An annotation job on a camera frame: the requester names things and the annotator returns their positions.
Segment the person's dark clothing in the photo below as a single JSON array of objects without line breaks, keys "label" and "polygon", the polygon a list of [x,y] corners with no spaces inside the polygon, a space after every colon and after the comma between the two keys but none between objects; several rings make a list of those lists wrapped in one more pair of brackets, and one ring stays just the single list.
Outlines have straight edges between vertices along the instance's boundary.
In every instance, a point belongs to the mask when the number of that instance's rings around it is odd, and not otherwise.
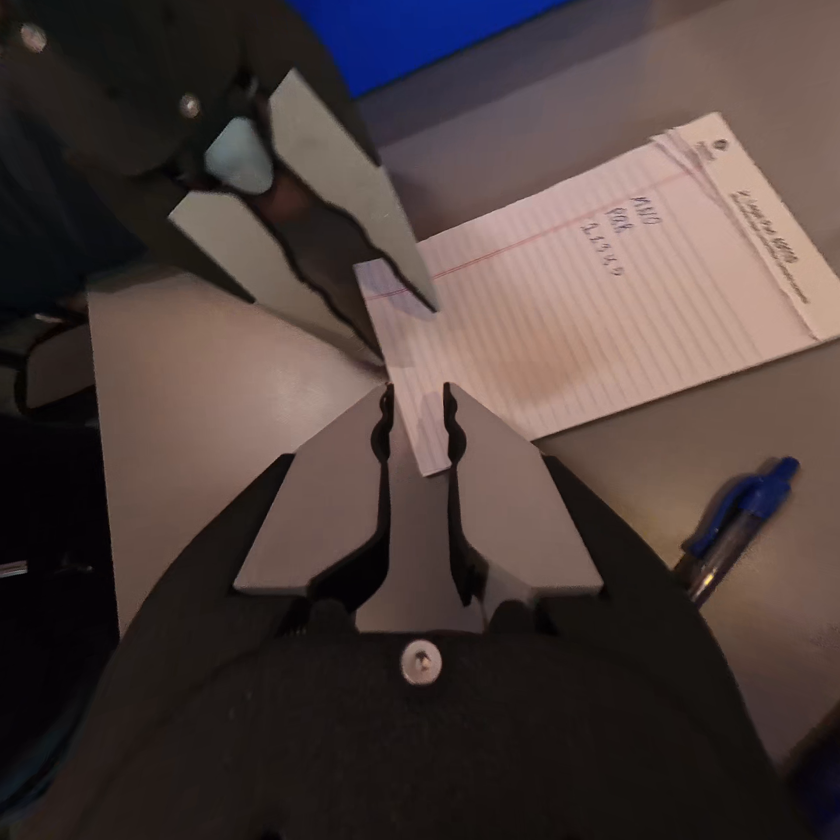
[{"label": "person's dark clothing", "polygon": [[99,432],[2,415],[2,838],[46,792],[119,641]]}]

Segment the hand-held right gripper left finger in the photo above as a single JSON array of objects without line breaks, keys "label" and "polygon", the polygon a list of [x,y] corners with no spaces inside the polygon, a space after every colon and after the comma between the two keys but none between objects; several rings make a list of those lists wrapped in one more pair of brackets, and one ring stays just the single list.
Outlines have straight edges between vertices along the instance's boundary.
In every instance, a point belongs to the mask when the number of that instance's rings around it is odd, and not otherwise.
[{"label": "hand-held right gripper left finger", "polygon": [[247,595],[334,600],[355,613],[389,571],[392,384],[376,386],[290,457],[234,580]]}]

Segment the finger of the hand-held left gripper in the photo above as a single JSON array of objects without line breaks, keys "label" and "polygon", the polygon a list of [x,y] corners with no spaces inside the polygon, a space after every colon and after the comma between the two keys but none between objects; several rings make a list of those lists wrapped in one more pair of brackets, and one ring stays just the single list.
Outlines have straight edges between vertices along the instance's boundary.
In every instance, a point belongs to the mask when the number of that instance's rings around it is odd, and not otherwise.
[{"label": "finger of the hand-held left gripper", "polygon": [[379,260],[399,289],[422,307],[439,310],[434,282],[391,177],[346,129],[298,69],[268,96],[258,123],[250,114],[231,117],[203,152],[207,175],[242,197],[266,197],[280,170],[312,194],[311,225],[335,251],[332,262],[357,281],[356,267]]},{"label": "finger of the hand-held left gripper", "polygon": [[279,239],[239,197],[191,191],[169,222],[257,306],[360,361],[384,364],[373,331],[360,331],[323,284],[294,267]]}]

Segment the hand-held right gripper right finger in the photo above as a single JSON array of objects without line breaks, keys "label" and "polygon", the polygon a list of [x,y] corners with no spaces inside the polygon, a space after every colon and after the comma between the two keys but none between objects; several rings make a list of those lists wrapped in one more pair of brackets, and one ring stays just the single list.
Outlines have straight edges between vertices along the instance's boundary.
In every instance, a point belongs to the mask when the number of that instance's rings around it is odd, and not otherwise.
[{"label": "hand-held right gripper right finger", "polygon": [[445,383],[449,566],[459,600],[596,595],[603,580],[537,447]]}]

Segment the grey desk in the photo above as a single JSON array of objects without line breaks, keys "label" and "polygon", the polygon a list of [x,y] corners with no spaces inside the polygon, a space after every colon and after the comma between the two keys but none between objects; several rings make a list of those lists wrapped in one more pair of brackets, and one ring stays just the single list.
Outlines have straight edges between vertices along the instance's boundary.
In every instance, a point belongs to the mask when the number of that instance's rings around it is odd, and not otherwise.
[{"label": "grey desk", "polygon": [[[838,2],[581,2],[360,101],[416,235],[505,206],[718,111],[838,271]],[[175,557],[376,374],[173,269],[89,292],[125,630]],[[801,472],[712,596],[774,760],[838,702],[838,343],[544,439],[667,564],[712,495]]]}]

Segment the person's left forearm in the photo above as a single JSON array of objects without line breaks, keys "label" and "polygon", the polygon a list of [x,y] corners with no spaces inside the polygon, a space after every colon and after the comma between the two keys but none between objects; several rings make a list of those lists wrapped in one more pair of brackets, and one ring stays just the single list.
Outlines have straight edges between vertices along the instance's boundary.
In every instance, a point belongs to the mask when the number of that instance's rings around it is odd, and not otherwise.
[{"label": "person's left forearm", "polygon": [[2,320],[43,312],[83,291],[88,278],[147,255],[52,133],[3,104]]}]

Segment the blue ballpoint pen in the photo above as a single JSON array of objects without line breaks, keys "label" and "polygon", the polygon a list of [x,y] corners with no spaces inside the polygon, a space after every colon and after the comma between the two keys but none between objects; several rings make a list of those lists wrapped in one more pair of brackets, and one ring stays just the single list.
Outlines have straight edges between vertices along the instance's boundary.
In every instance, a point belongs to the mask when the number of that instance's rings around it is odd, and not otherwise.
[{"label": "blue ballpoint pen", "polygon": [[682,544],[674,575],[689,600],[701,609],[788,500],[801,469],[797,458],[771,460],[719,493],[697,529]]}]

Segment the white lined legal pad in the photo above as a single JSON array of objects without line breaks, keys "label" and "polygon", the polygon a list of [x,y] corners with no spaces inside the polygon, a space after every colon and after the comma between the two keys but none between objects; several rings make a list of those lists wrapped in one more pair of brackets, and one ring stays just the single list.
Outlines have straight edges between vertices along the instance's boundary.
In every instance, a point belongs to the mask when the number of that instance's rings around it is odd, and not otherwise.
[{"label": "white lined legal pad", "polygon": [[837,275],[717,112],[418,248],[436,313],[354,270],[422,476],[447,382],[534,441],[838,339]]}]

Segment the blue plastic bin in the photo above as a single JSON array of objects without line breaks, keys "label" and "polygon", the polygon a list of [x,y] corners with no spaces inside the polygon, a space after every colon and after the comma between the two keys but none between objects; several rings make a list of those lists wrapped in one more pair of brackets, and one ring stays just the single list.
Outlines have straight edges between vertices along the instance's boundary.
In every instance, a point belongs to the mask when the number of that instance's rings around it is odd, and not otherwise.
[{"label": "blue plastic bin", "polygon": [[565,1],[289,1],[357,98]]}]

